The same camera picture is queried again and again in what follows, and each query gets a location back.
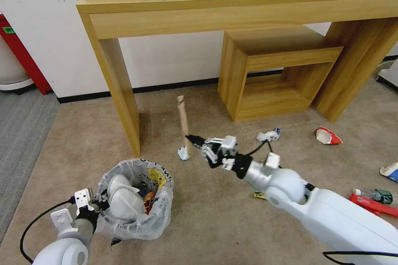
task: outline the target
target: yellow label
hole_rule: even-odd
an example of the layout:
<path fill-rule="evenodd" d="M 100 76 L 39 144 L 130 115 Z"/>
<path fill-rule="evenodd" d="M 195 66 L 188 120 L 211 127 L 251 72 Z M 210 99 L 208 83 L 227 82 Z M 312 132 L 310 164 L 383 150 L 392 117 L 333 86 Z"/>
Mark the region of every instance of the yellow label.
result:
<path fill-rule="evenodd" d="M 148 175 L 151 180 L 156 181 L 159 184 L 159 188 L 162 188 L 166 183 L 165 176 L 156 168 L 148 169 Z"/>

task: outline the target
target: wooden stick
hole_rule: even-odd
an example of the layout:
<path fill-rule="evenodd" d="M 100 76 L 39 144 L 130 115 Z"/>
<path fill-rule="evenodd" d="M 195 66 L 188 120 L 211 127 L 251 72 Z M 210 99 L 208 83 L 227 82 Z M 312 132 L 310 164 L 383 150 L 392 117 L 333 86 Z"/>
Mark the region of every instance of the wooden stick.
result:
<path fill-rule="evenodd" d="M 188 118 L 187 118 L 187 113 L 185 112 L 185 103 L 184 103 L 184 95 L 178 96 L 177 97 L 178 101 L 178 111 L 180 112 L 180 121 L 181 121 L 181 131 L 182 131 L 182 136 L 184 138 L 184 144 L 185 148 L 187 150 L 187 155 L 188 157 L 191 155 L 191 148 L 192 144 L 191 142 L 185 137 L 186 135 L 189 135 L 189 130 L 188 130 Z"/>

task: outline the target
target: trash bin liner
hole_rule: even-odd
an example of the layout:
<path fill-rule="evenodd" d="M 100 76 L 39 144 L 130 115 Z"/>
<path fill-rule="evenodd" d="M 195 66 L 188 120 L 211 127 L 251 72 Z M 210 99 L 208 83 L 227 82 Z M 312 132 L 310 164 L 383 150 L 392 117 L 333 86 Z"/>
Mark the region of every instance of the trash bin liner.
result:
<path fill-rule="evenodd" d="M 152 209 L 149 214 L 141 214 L 133 221 L 115 218 L 109 209 L 105 210 L 98 217 L 96 233 L 121 240 L 153 240 L 160 237 L 171 218 L 174 181 L 170 173 L 158 163 L 145 159 L 121 161 L 103 175 L 98 184 L 97 197 L 107 189 L 116 174 L 125 175 L 133 187 L 140 189 L 142 197 L 154 191 L 156 195 Z"/>

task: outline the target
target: wooden table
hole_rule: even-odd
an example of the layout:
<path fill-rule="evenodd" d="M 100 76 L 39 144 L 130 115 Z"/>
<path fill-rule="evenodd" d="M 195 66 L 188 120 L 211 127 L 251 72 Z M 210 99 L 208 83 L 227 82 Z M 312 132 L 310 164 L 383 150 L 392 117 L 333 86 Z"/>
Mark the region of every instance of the wooden table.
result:
<path fill-rule="evenodd" d="M 77 5 L 134 154 L 138 109 L 118 38 L 333 22 L 344 50 L 313 104 L 336 121 L 398 40 L 398 0 L 81 0 Z"/>

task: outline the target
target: black cable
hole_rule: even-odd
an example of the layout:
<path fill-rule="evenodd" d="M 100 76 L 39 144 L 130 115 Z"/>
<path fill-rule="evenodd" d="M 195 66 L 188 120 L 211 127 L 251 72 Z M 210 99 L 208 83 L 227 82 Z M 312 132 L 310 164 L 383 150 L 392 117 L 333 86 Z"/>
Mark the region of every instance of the black cable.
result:
<path fill-rule="evenodd" d="M 64 205 L 64 204 L 67 204 L 67 203 L 74 204 L 74 203 L 75 203 L 75 198 L 74 198 L 74 197 L 71 197 L 68 201 L 59 203 L 59 204 L 57 204 L 57 205 L 55 205 L 55 206 L 53 206 L 53 207 L 47 209 L 47 210 L 44 211 L 42 214 L 40 214 L 38 217 L 36 217 L 36 218 L 26 227 L 24 233 L 22 233 L 21 240 L 19 241 L 19 250 L 20 250 L 21 254 L 24 256 L 24 258 L 25 258 L 29 263 L 32 264 L 32 263 L 33 263 L 33 260 L 32 260 L 32 259 L 25 253 L 25 251 L 24 251 L 24 239 L 25 239 L 26 233 L 28 232 L 28 230 L 30 229 L 30 227 L 31 227 L 39 218 L 41 218 L 43 215 L 45 215 L 46 213 L 50 212 L 51 210 L 53 210 L 53 209 L 55 209 L 55 208 L 57 208 L 57 207 L 59 207 L 59 206 L 62 206 L 62 205 Z"/>
<path fill-rule="evenodd" d="M 269 148 L 270 152 L 274 153 L 274 151 L 272 150 L 272 147 L 271 147 L 271 143 L 268 140 L 267 140 L 267 143 L 268 143 L 268 148 Z"/>
<path fill-rule="evenodd" d="M 243 154 L 243 155 L 238 155 L 238 156 L 228 155 L 226 158 L 239 159 L 239 158 L 242 158 L 242 157 L 246 157 L 246 156 L 252 155 L 252 154 L 256 153 L 257 151 L 259 151 L 260 148 L 261 148 L 262 146 L 264 146 L 264 144 L 265 144 L 266 142 L 268 142 L 268 140 L 264 140 L 256 149 L 254 149 L 253 151 L 250 151 L 249 153 L 246 153 L 246 154 Z"/>
<path fill-rule="evenodd" d="M 337 261 L 328 255 L 380 255 L 386 257 L 398 257 L 397 253 L 383 253 L 383 252 L 371 252 L 371 251 L 330 251 L 322 253 L 325 258 L 339 265 L 355 265 L 354 263 L 345 263 Z"/>

